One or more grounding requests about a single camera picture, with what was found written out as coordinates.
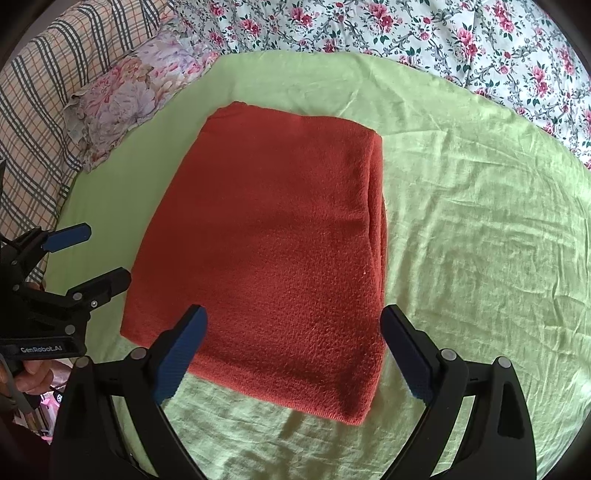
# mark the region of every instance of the metal screw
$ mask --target metal screw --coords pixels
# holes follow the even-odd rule
[[[499,357],[499,365],[503,368],[510,368],[511,367],[511,360],[509,360],[505,356]]]
[[[146,356],[148,351],[143,347],[137,347],[131,351],[130,357],[134,360],[141,360],[143,357]]]
[[[441,350],[441,356],[445,360],[448,360],[449,362],[451,362],[451,361],[454,361],[457,358],[457,353],[454,352],[450,348],[444,348],[443,350]]]
[[[84,368],[89,362],[90,361],[87,356],[81,356],[78,360],[76,360],[76,366],[78,368]]]

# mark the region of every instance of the green fabric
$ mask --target green fabric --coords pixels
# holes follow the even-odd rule
[[[339,116],[383,137],[385,302],[399,304],[439,347],[465,359],[511,358],[532,417],[538,474],[545,474],[591,404],[591,176],[533,124],[445,80],[355,54],[222,57],[104,165],[79,176],[60,227],[88,222],[93,235],[50,257],[48,289],[63,293],[108,269],[132,267],[184,153],[207,116],[233,100]],[[174,238],[162,254],[182,261],[174,257]],[[87,344],[95,361],[132,348],[118,333],[123,305],[120,296],[94,312]],[[422,410],[390,354],[360,427],[193,377],[165,407],[212,480],[377,479]],[[466,415],[467,408],[439,469],[449,466]],[[122,418],[145,464],[124,412]]]

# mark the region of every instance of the floral pillow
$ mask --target floral pillow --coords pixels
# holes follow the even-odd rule
[[[120,60],[76,94],[64,110],[86,171],[105,161],[125,134],[151,119],[179,90],[203,75],[219,54],[191,43],[176,17],[169,29]]]

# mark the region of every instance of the red blanket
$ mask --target red blanket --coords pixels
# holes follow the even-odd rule
[[[385,250],[379,135],[233,103],[207,120],[152,218],[121,333],[148,346],[200,304],[209,325],[190,372],[359,424],[384,354]]]

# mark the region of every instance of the beige plaid cloth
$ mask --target beige plaid cloth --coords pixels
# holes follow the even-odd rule
[[[93,0],[68,9],[0,72],[0,232],[53,229],[81,150],[66,134],[71,96],[158,33],[167,0]],[[44,264],[32,273],[41,280]]]

